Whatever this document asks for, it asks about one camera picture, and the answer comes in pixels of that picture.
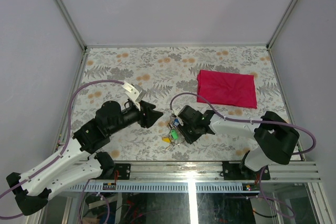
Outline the blue key tag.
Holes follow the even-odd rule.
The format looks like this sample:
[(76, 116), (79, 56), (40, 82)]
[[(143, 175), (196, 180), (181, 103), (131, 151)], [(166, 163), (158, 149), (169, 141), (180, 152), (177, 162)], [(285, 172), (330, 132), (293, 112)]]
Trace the blue key tag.
[(175, 120), (173, 121), (173, 125), (176, 126), (176, 127), (178, 127), (178, 126), (180, 125), (179, 120), (178, 120), (178, 119), (175, 119)]

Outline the metal keyring with clips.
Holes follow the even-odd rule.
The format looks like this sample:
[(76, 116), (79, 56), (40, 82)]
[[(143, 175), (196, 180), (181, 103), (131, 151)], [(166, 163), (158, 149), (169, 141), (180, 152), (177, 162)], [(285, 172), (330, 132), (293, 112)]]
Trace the metal keyring with clips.
[(185, 143), (185, 138), (180, 132), (178, 126), (180, 126), (180, 122), (177, 118), (171, 120), (167, 125), (169, 128), (169, 148), (180, 146)]

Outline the green key tag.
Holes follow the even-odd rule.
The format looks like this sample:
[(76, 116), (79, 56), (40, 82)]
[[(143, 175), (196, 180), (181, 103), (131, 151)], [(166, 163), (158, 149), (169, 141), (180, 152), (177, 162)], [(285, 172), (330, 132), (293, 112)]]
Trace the green key tag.
[(171, 134), (171, 137), (172, 137), (173, 140), (177, 140), (179, 138), (176, 130), (171, 130), (170, 134)]

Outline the key with yellow tag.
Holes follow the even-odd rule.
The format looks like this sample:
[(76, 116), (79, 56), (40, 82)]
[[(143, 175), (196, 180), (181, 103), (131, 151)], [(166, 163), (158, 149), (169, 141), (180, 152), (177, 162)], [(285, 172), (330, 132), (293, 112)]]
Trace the key with yellow tag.
[(169, 137), (163, 137), (162, 141), (167, 142), (167, 143), (171, 143), (171, 139)]

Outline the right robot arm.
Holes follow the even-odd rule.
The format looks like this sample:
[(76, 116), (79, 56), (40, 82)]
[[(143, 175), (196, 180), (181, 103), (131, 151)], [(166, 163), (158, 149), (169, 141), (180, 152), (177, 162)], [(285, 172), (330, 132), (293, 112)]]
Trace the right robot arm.
[(267, 111), (260, 123), (238, 122), (220, 117), (215, 111), (205, 113), (186, 105), (178, 114), (178, 130), (192, 144), (202, 135), (236, 135), (254, 139), (258, 147), (244, 154), (240, 163), (223, 162), (221, 176), (225, 180), (252, 180), (263, 167), (276, 163), (287, 165), (297, 145), (299, 133), (276, 113)]

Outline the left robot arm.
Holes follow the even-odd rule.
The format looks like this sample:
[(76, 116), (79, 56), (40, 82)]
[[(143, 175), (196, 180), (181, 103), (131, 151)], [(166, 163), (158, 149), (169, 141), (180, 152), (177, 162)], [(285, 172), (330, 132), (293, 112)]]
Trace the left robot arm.
[(154, 104), (145, 101), (140, 102), (139, 108), (131, 100), (125, 106), (121, 109), (116, 101), (105, 102), (67, 145), (30, 171), (13, 172), (6, 177), (22, 215), (38, 212), (56, 195), (81, 181), (114, 176), (113, 159), (100, 151), (110, 142), (110, 136), (134, 123), (148, 129), (163, 116)]

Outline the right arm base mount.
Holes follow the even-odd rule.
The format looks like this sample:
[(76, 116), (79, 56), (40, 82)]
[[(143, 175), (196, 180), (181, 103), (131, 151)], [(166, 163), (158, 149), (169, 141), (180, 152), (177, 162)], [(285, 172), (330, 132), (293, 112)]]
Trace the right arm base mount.
[(219, 174), (224, 180), (244, 180), (244, 172), (239, 163), (222, 161), (222, 171)]

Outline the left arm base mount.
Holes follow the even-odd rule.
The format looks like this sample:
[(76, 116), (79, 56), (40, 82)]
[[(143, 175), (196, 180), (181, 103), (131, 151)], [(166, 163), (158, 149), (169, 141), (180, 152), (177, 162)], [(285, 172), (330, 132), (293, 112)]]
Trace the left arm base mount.
[(112, 179), (113, 181), (129, 180), (131, 174), (131, 164), (117, 163), (113, 167), (108, 167), (101, 177), (103, 179)]

